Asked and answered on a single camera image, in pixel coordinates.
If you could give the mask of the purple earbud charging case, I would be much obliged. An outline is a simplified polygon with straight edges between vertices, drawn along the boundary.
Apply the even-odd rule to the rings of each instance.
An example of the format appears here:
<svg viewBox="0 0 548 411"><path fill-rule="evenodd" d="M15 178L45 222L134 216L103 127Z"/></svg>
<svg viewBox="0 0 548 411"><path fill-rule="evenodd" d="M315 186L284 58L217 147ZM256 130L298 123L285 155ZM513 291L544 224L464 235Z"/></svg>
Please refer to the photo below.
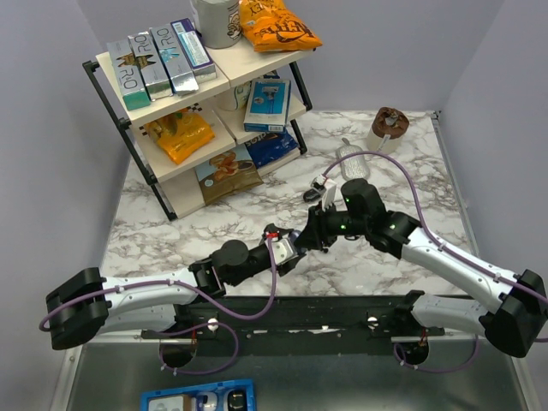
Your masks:
<svg viewBox="0 0 548 411"><path fill-rule="evenodd" d="M299 238L300 234L301 232L299 230L294 230L289 234L289 239L292 242L295 242Z"/></svg>

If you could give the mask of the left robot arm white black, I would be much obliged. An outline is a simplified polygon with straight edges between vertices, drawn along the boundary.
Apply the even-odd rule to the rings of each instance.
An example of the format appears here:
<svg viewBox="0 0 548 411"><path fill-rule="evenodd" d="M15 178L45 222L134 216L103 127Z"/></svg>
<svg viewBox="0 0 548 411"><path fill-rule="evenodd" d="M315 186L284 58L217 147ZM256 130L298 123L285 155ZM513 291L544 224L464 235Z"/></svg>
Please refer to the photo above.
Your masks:
<svg viewBox="0 0 548 411"><path fill-rule="evenodd" d="M270 224L257 247L226 241L188 267L150 277L104 277L98 268L86 268L46 296L47 314L39 329L49 333L55 350L74 348L112 331L183 337L190 318L176 307L199 301L217 305L227 287L263 271L270 271L276 283L305 255L295 244L300 234Z"/></svg>

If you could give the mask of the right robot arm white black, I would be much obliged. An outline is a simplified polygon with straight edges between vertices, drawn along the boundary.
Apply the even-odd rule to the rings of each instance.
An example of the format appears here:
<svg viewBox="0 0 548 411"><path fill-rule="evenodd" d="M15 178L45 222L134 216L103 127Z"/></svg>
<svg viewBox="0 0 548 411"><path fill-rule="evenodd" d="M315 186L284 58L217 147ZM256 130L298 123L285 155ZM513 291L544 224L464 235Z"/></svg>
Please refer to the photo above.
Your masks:
<svg viewBox="0 0 548 411"><path fill-rule="evenodd" d="M332 203L333 191L309 209L295 246L324 251L338 237L364 237L376 250L419 265L467 293L449 298L419 292L394 314L396 329L406 336L425 328L465 331L487 339L501 352L523 358L547 321L542 277L491 265L430 233L425 224L389 211L378 190L364 179L341 187L345 210Z"/></svg>

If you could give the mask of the black earbud charging case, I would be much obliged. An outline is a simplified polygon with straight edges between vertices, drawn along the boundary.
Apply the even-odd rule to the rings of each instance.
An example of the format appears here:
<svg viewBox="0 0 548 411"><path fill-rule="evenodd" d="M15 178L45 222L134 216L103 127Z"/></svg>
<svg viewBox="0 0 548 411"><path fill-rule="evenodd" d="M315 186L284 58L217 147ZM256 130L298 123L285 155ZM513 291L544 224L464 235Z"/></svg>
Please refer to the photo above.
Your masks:
<svg viewBox="0 0 548 411"><path fill-rule="evenodd" d="M314 201L318 201L321 197L322 193L312 189L307 190L302 196L305 203L313 203Z"/></svg>

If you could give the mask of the brown blue snack bag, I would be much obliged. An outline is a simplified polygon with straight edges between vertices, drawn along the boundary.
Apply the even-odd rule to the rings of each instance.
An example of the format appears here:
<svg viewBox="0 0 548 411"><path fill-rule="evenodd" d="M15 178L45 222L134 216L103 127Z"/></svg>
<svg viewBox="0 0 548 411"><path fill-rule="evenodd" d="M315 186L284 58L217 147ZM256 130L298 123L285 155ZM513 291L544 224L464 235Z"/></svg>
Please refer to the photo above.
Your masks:
<svg viewBox="0 0 548 411"><path fill-rule="evenodd" d="M218 154L194 168L203 200L207 206L263 184L244 145Z"/></svg>

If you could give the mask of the silver glitter pouch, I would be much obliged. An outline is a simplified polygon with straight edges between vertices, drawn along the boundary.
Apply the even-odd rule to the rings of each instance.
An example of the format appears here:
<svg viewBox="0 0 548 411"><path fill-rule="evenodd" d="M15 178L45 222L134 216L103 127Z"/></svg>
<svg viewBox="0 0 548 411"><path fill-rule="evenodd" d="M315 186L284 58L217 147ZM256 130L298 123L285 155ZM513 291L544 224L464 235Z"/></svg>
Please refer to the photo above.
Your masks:
<svg viewBox="0 0 548 411"><path fill-rule="evenodd" d="M342 171L342 177L345 181L353 179L368 179L370 170L366 159L360 154L362 148L352 144L347 138L342 138L342 145L337 148L337 159L341 159L354 154L353 157L343 160L339 165Z"/></svg>

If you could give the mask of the dark blue chips bag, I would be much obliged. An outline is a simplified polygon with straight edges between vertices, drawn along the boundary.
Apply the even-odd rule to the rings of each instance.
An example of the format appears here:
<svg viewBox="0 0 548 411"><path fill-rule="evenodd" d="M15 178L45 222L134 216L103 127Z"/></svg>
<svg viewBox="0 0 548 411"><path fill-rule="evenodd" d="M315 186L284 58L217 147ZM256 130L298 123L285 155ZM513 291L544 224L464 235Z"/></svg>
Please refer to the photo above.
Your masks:
<svg viewBox="0 0 548 411"><path fill-rule="evenodd" d="M245 143L247 151L257 169L275 162L298 147L288 133L262 133Z"/></svg>

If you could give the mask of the black and cream shelf rack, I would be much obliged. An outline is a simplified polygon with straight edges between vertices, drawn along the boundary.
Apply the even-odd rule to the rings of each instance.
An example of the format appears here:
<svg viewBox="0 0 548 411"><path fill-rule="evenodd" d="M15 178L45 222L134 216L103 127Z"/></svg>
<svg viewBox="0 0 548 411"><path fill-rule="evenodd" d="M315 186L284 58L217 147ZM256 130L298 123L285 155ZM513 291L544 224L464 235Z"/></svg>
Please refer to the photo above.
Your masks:
<svg viewBox="0 0 548 411"><path fill-rule="evenodd" d="M258 53L251 43L243 39L226 49L211 49L210 57L216 65L217 76L200 89L183 97L161 98L138 110L126 110L118 116L99 84L97 72L103 72L110 89L118 90L110 56L104 52L94 60L82 64L95 92L110 115L117 132L121 135L146 184L153 191L166 217L176 220L198 211L205 202L195 167L206 160L239 146L254 137L243 127L242 111L226 111L216 107L214 98L232 87L287 66L293 75L292 95L289 102L289 126L298 143L286 156L259 169L261 176L283 167L307 152L307 145L299 129L297 119L313 107L307 87L298 66L299 60L312 55L311 51ZM183 108L199 106L199 114L207 120L215 134L212 142L201 147L181 164L173 163L145 134L144 125L159 117Z"/></svg>

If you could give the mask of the orange snack bag middle shelf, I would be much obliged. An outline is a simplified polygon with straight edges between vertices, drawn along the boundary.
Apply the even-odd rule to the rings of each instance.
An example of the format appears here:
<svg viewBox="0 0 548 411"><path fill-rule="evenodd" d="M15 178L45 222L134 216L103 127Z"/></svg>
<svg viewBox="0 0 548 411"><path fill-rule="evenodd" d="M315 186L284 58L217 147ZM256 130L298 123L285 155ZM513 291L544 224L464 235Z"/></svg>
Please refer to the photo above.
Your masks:
<svg viewBox="0 0 548 411"><path fill-rule="evenodd" d="M183 109L146 123L144 130L174 164L181 164L215 134L200 114Z"/></svg>

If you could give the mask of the brown white cup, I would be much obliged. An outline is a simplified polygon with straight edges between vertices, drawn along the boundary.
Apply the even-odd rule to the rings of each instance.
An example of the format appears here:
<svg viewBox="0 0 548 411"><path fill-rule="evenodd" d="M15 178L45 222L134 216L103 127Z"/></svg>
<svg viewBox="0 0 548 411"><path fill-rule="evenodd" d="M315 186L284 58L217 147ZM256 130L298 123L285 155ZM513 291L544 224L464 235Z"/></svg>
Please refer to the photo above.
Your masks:
<svg viewBox="0 0 548 411"><path fill-rule="evenodd" d="M409 119L403 112L391 107L381 107L366 137L367 149L383 154L393 153L401 145L408 127Z"/></svg>

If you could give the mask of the white cup on shelf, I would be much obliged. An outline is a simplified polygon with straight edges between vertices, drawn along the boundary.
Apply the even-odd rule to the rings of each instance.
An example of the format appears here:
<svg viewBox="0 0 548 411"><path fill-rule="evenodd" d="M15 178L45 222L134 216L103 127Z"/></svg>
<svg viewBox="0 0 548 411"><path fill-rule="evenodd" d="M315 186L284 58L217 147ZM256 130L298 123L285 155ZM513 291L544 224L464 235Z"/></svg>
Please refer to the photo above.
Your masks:
<svg viewBox="0 0 548 411"><path fill-rule="evenodd" d="M225 92L219 93L214 99L220 110L237 111L247 106L251 92L251 81L244 82L239 86L231 87Z"/></svg>

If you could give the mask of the silver blue toothpaste box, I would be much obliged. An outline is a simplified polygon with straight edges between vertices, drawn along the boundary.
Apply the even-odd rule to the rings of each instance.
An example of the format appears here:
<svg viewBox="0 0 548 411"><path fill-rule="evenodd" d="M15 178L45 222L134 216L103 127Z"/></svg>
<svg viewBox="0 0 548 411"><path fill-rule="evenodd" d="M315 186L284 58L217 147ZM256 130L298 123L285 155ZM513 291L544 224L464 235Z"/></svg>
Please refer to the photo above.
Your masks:
<svg viewBox="0 0 548 411"><path fill-rule="evenodd" d="M194 72L171 25L150 28L152 39L169 76L173 92L187 95L199 90Z"/></svg>

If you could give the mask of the silver toothpaste box middle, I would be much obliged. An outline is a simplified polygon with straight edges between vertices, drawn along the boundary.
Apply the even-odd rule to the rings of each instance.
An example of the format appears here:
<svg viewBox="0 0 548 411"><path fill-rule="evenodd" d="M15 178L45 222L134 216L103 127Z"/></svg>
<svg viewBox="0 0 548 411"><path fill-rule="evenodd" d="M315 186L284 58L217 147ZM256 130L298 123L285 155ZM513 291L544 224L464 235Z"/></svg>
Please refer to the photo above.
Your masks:
<svg viewBox="0 0 548 411"><path fill-rule="evenodd" d="M130 35L129 43L151 101L173 95L170 79L149 32Z"/></svg>

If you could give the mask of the purple white box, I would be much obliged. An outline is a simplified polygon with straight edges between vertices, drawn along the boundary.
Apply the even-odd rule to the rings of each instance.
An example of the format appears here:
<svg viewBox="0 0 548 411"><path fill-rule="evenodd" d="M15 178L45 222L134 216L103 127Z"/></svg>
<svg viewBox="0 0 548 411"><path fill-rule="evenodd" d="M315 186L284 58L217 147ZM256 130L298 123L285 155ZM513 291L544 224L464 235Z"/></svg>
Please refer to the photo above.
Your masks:
<svg viewBox="0 0 548 411"><path fill-rule="evenodd" d="M170 25L175 31L197 82L202 84L215 80L217 78L216 65L203 46L193 23L188 18L185 18L179 21L172 21Z"/></svg>

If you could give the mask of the orange chips bag top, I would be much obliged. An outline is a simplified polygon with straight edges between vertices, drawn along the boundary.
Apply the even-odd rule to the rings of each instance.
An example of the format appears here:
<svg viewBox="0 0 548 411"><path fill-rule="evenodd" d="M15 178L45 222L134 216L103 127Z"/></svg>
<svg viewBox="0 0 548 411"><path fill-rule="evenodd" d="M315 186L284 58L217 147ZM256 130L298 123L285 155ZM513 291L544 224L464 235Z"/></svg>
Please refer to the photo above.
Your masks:
<svg viewBox="0 0 548 411"><path fill-rule="evenodd" d="M284 1L240 1L241 30L257 52L313 51L321 39Z"/></svg>

